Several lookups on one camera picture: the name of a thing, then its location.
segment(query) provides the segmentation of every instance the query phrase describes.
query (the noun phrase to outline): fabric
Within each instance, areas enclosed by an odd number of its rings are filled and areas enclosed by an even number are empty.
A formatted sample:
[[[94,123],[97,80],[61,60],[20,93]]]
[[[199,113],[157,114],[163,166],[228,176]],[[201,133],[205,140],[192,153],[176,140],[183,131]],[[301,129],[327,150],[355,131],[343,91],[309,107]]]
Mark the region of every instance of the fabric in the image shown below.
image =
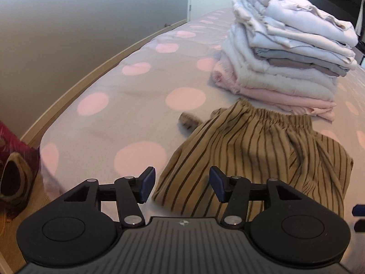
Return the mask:
[[[233,0],[232,2],[237,21],[245,24],[251,32],[262,33],[271,41],[288,48],[307,46],[324,49],[343,56],[355,56],[354,51],[349,46],[346,47],[323,36],[303,33],[289,26],[285,26],[281,22],[258,13],[251,3],[254,3],[254,0]]]
[[[218,110],[214,110],[211,114],[211,119],[218,114],[218,112],[223,112],[225,110],[225,108],[220,108]],[[302,107],[298,107],[298,112],[302,111]],[[295,115],[305,115],[306,113],[295,113]],[[188,113],[188,112],[183,112],[180,117],[179,117],[179,123],[187,130],[189,131],[194,131],[198,126],[200,126],[201,124],[203,124],[203,121],[199,118],[196,117],[195,115]]]
[[[336,106],[334,102],[289,96],[266,89],[242,87],[237,83],[237,77],[233,71],[232,64],[224,53],[222,53],[220,61],[214,66],[212,79],[217,86],[227,89],[235,95],[241,94],[296,115],[319,116],[329,121],[334,120],[333,108]]]
[[[358,39],[353,25],[340,21],[312,5],[308,0],[257,0],[262,7],[255,8],[266,16],[281,21],[305,33],[356,46]]]
[[[336,91],[337,79],[329,78],[328,75],[314,68],[296,69],[291,67],[278,67],[270,65],[265,59],[257,59],[252,52],[252,49],[249,47],[246,36],[247,32],[244,25],[238,23],[231,25],[227,34],[227,40],[230,40],[231,45],[236,47],[240,52],[240,55],[238,54],[238,56],[244,57],[251,70],[272,75],[281,75],[288,78],[308,80],[329,89],[331,92]]]
[[[336,65],[334,63],[330,63],[327,61],[323,61],[314,57],[310,56],[304,56],[299,54],[294,54],[289,51],[285,50],[268,50],[265,48],[254,48],[254,53],[257,56],[260,56],[262,58],[267,59],[290,59],[294,62],[300,62],[300,63],[310,63],[314,65],[318,65],[321,67],[328,68],[332,72],[340,75],[340,76],[346,76],[347,72],[349,71],[348,68],[341,67],[339,65]]]
[[[295,68],[295,69],[310,69],[310,68],[314,68],[317,69],[318,71],[328,75],[328,76],[332,76],[332,77],[338,77],[339,75],[336,74],[335,72],[332,72],[330,69],[325,68],[325,67],[321,67],[319,65],[316,64],[309,64],[309,63],[301,63],[301,62],[295,62],[289,59],[268,59],[268,62],[270,65],[272,66],[277,66],[277,67],[289,67],[289,68]]]
[[[352,165],[339,143],[313,131],[310,117],[256,109],[240,98],[174,152],[153,200],[185,217],[220,219],[226,204],[209,185],[209,168],[217,166],[252,183],[278,178],[343,217]],[[250,202],[248,220],[262,210],[262,202]]]
[[[356,69],[357,62],[354,57],[347,57],[340,54],[335,54],[331,51],[323,50],[320,48],[314,48],[312,46],[295,46],[295,47],[285,47],[279,43],[276,43],[270,39],[268,39],[262,33],[256,32],[246,32],[249,46],[253,48],[266,48],[266,49],[274,49],[274,50],[285,50],[291,53],[311,56],[314,58],[318,58],[327,62],[331,62],[351,70]]]
[[[286,95],[334,101],[335,96],[332,91],[309,80],[289,78],[279,74],[272,75],[251,70],[248,60],[232,45],[229,39],[230,37],[229,35],[226,41],[223,42],[222,51],[225,52],[231,61],[239,85],[247,88],[273,90]]]

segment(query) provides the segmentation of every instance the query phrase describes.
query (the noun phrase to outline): folded white shirt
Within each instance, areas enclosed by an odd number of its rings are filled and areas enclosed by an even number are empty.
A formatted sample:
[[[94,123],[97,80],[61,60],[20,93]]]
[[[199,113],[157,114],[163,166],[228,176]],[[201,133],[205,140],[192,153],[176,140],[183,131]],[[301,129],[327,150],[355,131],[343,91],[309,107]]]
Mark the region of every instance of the folded white shirt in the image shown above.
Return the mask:
[[[271,75],[281,75],[287,78],[308,80],[329,89],[331,92],[336,92],[337,77],[328,77],[315,68],[297,69],[292,67],[272,66],[267,60],[256,58],[248,45],[245,27],[241,24],[237,23],[231,25],[231,28],[228,31],[228,39],[230,39],[231,44],[233,44],[244,57],[248,68],[253,71]]]
[[[347,44],[327,39],[321,35],[303,33],[300,30],[286,26],[271,17],[261,15],[253,6],[254,0],[233,1],[233,13],[239,22],[257,20],[263,26],[265,35],[279,44],[286,47],[312,45],[324,50],[338,53],[344,56],[354,57],[355,53]]]
[[[282,75],[256,72],[250,69],[247,59],[232,45],[231,38],[222,44],[222,51],[231,61],[237,82],[247,88],[273,90],[279,93],[334,101],[334,93],[326,87],[305,79],[289,78]]]
[[[328,39],[356,46],[357,35],[348,21],[336,19],[333,15],[318,9],[308,0],[257,0],[261,6],[255,8],[288,26],[305,33],[322,35]]]
[[[283,44],[277,43],[277,41],[280,40],[280,38],[283,39],[283,37],[276,36],[275,41],[271,40],[271,38],[265,35],[265,28],[263,25],[253,17],[251,17],[250,20],[240,20],[239,22],[244,24],[247,28],[247,37],[250,47],[285,50],[295,54],[318,58],[345,68],[349,68],[351,70],[355,70],[357,68],[357,62],[353,56],[343,56],[341,54],[324,50],[304,42],[294,47],[286,47]]]

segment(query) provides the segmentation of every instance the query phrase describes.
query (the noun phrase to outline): pink polka dot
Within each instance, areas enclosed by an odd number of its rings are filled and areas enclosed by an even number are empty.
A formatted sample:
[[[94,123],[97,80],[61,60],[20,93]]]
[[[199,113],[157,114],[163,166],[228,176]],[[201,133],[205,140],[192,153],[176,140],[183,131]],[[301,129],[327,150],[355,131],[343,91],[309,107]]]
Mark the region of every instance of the pink polka dot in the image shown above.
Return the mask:
[[[55,175],[58,168],[59,153],[56,144],[48,143],[41,149],[41,160],[51,175]]]
[[[191,38],[191,37],[195,37],[196,34],[193,32],[188,32],[188,31],[178,31],[177,36],[180,38]]]
[[[335,141],[337,141],[338,143],[340,143],[340,140],[338,139],[338,137],[336,136],[335,133],[333,133],[330,130],[323,130],[321,131],[321,134],[327,137],[330,137],[331,139],[334,139]]]
[[[206,29],[207,28],[206,26],[198,26],[198,25],[191,25],[189,27],[191,27],[192,29]]]
[[[364,132],[363,131],[357,131],[356,134],[357,134],[357,139],[359,141],[360,146],[365,149],[365,134],[364,134]]]
[[[174,53],[179,49],[175,43],[160,43],[156,46],[156,51],[161,54]]]
[[[109,97],[104,93],[93,93],[84,99],[77,106],[79,115],[92,115],[103,110],[109,103]]]
[[[204,104],[206,95],[199,89],[180,87],[166,97],[166,104],[177,111],[193,110]]]
[[[339,89],[341,89],[341,90],[343,90],[344,92],[347,92],[347,89],[341,84],[341,83],[339,83],[338,85],[337,85],[337,87],[339,88]]]
[[[130,66],[124,66],[122,73],[127,76],[141,75],[147,73],[151,69],[151,65],[146,62],[136,63]]]
[[[353,113],[355,115],[359,115],[359,111],[356,109],[356,107],[352,103],[346,101],[345,104],[351,113]]]
[[[200,59],[196,63],[196,66],[197,66],[198,69],[200,69],[202,71],[211,72],[211,71],[213,71],[213,68],[214,68],[216,62],[217,61],[215,59],[212,59],[212,58]]]
[[[114,170],[120,176],[138,177],[147,167],[154,167],[159,173],[167,159],[165,149],[157,143],[141,141],[130,144],[117,152]]]
[[[209,20],[201,20],[200,22],[204,24],[214,24],[212,21]]]

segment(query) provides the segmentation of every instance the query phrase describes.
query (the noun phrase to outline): wooden floor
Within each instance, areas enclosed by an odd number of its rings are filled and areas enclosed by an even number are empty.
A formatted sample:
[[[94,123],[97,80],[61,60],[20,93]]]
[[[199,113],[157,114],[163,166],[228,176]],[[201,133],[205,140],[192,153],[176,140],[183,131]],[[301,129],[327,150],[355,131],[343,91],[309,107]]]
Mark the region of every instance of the wooden floor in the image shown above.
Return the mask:
[[[28,206],[12,222],[6,223],[4,233],[0,237],[0,253],[2,253],[4,259],[14,273],[25,265],[25,261],[16,242],[16,230],[24,219],[47,205],[49,202],[50,200],[44,192],[42,176],[38,173]]]

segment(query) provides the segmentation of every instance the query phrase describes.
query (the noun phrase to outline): striped pants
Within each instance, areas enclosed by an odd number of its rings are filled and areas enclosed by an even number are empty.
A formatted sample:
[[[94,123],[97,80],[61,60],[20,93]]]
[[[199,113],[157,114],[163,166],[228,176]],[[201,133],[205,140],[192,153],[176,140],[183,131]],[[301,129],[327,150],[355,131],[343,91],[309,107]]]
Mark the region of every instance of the striped pants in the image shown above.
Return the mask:
[[[227,204],[209,185],[211,166],[252,183],[278,178],[343,217],[353,160],[338,142],[315,132],[309,116],[256,109],[239,98],[175,151],[153,200],[185,217],[221,219]],[[250,202],[248,220],[262,210],[262,202]]]

